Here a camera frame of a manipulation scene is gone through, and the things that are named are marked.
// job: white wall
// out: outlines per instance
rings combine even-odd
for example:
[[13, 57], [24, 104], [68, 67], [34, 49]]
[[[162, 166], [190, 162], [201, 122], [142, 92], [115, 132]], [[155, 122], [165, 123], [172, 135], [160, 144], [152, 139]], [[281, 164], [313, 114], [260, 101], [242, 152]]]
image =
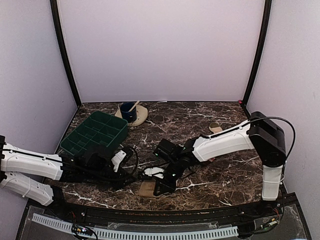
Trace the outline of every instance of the white wall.
[[237, 101], [264, 0], [60, 0], [83, 102]]
[[[0, 135], [53, 153], [76, 111], [50, 1], [0, 1]], [[0, 238], [13, 240], [26, 199], [0, 189]]]
[[[284, 183], [296, 192], [313, 239], [320, 238], [320, 1], [274, 0], [248, 109], [296, 128]], [[285, 127], [287, 146], [292, 134]]]

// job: black corner post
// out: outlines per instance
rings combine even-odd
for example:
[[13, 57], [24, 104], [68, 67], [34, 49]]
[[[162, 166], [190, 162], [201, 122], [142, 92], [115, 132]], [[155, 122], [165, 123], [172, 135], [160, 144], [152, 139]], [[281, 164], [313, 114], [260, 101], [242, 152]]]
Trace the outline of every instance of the black corner post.
[[271, 5], [272, 5], [272, 0], [265, 0], [260, 35], [259, 35], [258, 45], [256, 47], [256, 52], [255, 52], [255, 56], [254, 56], [254, 60], [253, 60], [253, 65], [252, 65], [250, 77], [249, 77], [248, 84], [245, 89], [243, 99], [239, 101], [239, 103], [240, 103], [241, 107], [243, 108], [247, 117], [250, 116], [250, 113], [247, 110], [247, 104], [248, 104], [252, 89], [254, 87], [254, 83], [256, 80], [262, 52], [263, 52], [264, 45], [265, 45], [267, 29], [268, 29], [268, 24], [269, 24], [269, 18], [270, 18], [270, 12], [271, 12]]
[[71, 66], [70, 66], [70, 62], [69, 62], [69, 58], [68, 58], [68, 54], [67, 54], [65, 40], [64, 40], [64, 36], [63, 36], [62, 28], [61, 28], [57, 0], [50, 0], [50, 5], [51, 5], [51, 12], [52, 12], [52, 18], [53, 18], [53, 23], [54, 23], [54, 28], [55, 28], [56, 39], [58, 41], [58, 45], [60, 48], [60, 54], [61, 54], [61, 58], [63, 61], [65, 73], [68, 78], [75, 103], [78, 107], [80, 107], [82, 103], [81, 103], [80, 96], [79, 96], [79, 93], [77, 90], [74, 76], [71, 71]]

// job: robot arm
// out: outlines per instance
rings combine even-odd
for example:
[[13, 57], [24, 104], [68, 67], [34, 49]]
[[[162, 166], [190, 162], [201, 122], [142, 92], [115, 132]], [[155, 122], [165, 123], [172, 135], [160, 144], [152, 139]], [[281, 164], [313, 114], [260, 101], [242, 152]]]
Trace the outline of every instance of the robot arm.
[[103, 146], [76, 157], [42, 154], [5, 143], [5, 137], [0, 136], [0, 187], [48, 206], [64, 199], [61, 189], [39, 183], [22, 173], [73, 183], [107, 183], [110, 178], [116, 179], [111, 184], [114, 188], [122, 188], [135, 180], [132, 176], [127, 178], [128, 173], [120, 167], [131, 156], [129, 148], [114, 155]]
[[[263, 117], [265, 116], [262, 113], [254, 112], [250, 120]], [[285, 135], [278, 125], [268, 119], [255, 123], [246, 120], [222, 132], [192, 138], [183, 147], [163, 139], [154, 154], [166, 160], [169, 165], [166, 169], [146, 168], [142, 177], [156, 178], [154, 195], [173, 193], [176, 181], [188, 167], [248, 149], [256, 149], [262, 161], [262, 199], [275, 201], [278, 197], [282, 168], [286, 162]]]

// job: marble tabletop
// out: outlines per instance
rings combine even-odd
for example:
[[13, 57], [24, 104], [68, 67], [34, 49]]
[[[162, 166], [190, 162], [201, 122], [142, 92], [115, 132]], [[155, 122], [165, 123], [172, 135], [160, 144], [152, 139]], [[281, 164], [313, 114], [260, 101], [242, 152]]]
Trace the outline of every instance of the marble tabletop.
[[[78, 110], [67, 134], [95, 111], [114, 115], [121, 103], [85, 103]], [[222, 129], [246, 120], [237, 102], [142, 102], [149, 116], [142, 125], [130, 127], [124, 145], [136, 148], [139, 167], [164, 163], [152, 154], [163, 138], [175, 144], [209, 135], [209, 125], [218, 122]], [[134, 167], [134, 157], [123, 166], [128, 172]], [[63, 183], [46, 179], [46, 184], [61, 187], [67, 202], [93, 207], [144, 210], [180, 211], [233, 206], [259, 201], [262, 191], [262, 163], [255, 150], [244, 150], [217, 157], [207, 166], [194, 166], [195, 174], [177, 181], [175, 193], [158, 198], [136, 195], [141, 182], [137, 181], [114, 191], [101, 185]]]

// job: coaster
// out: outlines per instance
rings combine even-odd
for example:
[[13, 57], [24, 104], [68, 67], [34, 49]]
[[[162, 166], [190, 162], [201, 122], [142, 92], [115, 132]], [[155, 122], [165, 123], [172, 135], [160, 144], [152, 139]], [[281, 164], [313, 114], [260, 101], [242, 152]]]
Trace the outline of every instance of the coaster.
[[156, 181], [145, 180], [141, 183], [139, 191], [136, 195], [145, 198], [158, 198], [159, 196], [154, 196], [154, 190], [156, 187]]
[[[120, 109], [116, 111], [115, 116], [122, 119]], [[136, 106], [136, 120], [134, 122], [128, 123], [128, 127], [136, 127], [145, 122], [148, 117], [148, 109], [144, 106], [137, 105]]]
[[217, 134], [222, 131], [222, 128], [220, 127], [219, 123], [217, 123], [217, 122], [210, 123], [209, 129], [214, 134]]

